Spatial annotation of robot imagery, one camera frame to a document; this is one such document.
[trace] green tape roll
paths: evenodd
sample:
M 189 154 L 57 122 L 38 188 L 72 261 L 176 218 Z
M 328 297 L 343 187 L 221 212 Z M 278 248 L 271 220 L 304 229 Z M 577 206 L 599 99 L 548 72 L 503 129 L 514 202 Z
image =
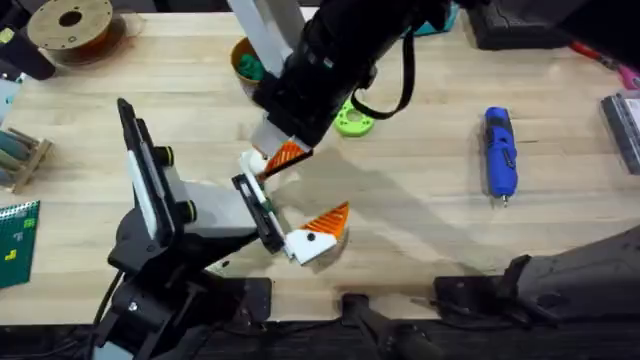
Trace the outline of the green tape roll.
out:
M 351 118 L 355 117 L 357 120 L 349 120 L 349 115 L 351 115 Z M 333 120 L 333 126 L 345 137 L 364 136 L 373 129 L 374 123 L 373 118 L 356 110 L 351 100 L 347 100 L 347 102 L 342 105 L 342 109 L 340 109 L 335 120 Z

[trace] circuit board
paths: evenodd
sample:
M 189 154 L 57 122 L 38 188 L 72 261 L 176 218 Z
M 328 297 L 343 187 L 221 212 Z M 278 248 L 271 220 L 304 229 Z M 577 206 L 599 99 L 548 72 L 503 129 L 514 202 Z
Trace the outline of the circuit board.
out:
M 0 288 L 29 281 L 39 210 L 40 201 L 0 209 Z

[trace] orange stripe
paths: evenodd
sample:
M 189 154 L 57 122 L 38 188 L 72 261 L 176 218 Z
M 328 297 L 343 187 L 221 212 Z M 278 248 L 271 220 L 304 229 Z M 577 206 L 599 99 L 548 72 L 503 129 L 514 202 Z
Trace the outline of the orange stripe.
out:
M 344 231 L 348 216 L 349 203 L 345 202 L 337 208 L 303 225 L 301 229 L 331 234 L 338 239 Z
M 267 163 L 263 174 L 280 167 L 292 160 L 295 160 L 297 157 L 304 155 L 304 150 L 302 150 L 296 143 L 289 140 L 282 145 L 280 150 L 273 155 L 273 157 Z

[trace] red object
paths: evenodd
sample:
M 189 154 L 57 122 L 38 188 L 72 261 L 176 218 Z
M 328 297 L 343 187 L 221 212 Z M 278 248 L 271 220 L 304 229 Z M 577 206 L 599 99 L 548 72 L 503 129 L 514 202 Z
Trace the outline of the red object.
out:
M 588 57 L 589 59 L 593 59 L 599 63 L 601 63 L 602 65 L 606 66 L 607 68 L 611 69 L 611 70 L 617 70 L 618 69 L 618 64 L 613 61 L 612 59 L 606 57 L 606 56 L 602 56 L 600 55 L 599 52 L 593 50 L 592 48 L 581 44 L 577 41 L 574 41 L 573 43 L 571 43 L 571 45 L 569 45 L 569 47 L 577 52 L 578 54 L 582 54 L 586 57 Z

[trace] wooden workbench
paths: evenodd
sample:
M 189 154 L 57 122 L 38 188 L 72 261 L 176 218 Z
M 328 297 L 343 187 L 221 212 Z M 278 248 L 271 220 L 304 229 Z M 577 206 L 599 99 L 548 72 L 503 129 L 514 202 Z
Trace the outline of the wooden workbench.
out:
M 116 98 L 130 101 L 157 144 L 173 146 L 185 179 L 231 187 L 237 158 L 261 110 L 229 65 L 242 37 L 231 14 L 144 15 L 141 34 L 116 57 L 27 81 L 4 126 L 55 147 L 13 204 L 42 200 L 31 282 L 0 290 L 0 324 L 90 322 L 114 275 L 106 263 L 132 206 Z M 229 276 L 274 281 L 273 318 L 326 319 L 346 291 L 375 296 L 392 317 L 434 316 L 438 275 L 500 273 L 523 254 L 550 254 L 640 223 L 640 178 L 627 174 L 598 101 L 616 76 L 570 50 L 483 52 L 464 21 L 416 42 L 409 108 L 364 138 L 330 130 L 317 155 L 272 182 L 292 226 L 351 202 L 346 246 L 307 266 L 255 242 L 232 255 Z M 391 108 L 401 52 L 379 64 L 365 99 Z M 480 141 L 489 106 L 511 110 L 518 194 L 492 207 Z

